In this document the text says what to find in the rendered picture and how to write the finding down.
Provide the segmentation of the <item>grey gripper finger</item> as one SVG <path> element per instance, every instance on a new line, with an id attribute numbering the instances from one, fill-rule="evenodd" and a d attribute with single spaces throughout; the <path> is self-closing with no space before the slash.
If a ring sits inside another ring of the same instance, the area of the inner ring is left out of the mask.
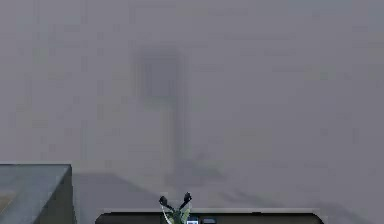
<path id="1" fill-rule="evenodd" d="M 174 213 L 175 209 L 168 204 L 168 200 L 165 196 L 161 196 L 159 199 L 159 204 L 163 207 L 166 207 L 170 212 Z"/>
<path id="2" fill-rule="evenodd" d="M 192 200 L 191 193 L 186 192 L 183 200 L 183 203 L 179 206 L 179 210 L 182 210 Z"/>

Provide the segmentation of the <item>green houseplant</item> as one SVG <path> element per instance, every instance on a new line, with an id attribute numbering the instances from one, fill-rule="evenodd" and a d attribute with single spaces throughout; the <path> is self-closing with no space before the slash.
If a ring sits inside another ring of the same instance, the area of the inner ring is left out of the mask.
<path id="1" fill-rule="evenodd" d="M 190 212 L 190 208 L 169 212 L 162 210 L 163 217 L 165 218 L 167 224 L 187 224 Z"/>

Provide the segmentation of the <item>grey cupboard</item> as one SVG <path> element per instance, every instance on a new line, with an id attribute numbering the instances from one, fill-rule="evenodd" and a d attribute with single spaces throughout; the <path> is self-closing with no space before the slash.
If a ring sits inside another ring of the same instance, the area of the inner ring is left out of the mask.
<path id="1" fill-rule="evenodd" d="M 69 164 L 0 164 L 0 224 L 77 224 Z"/>

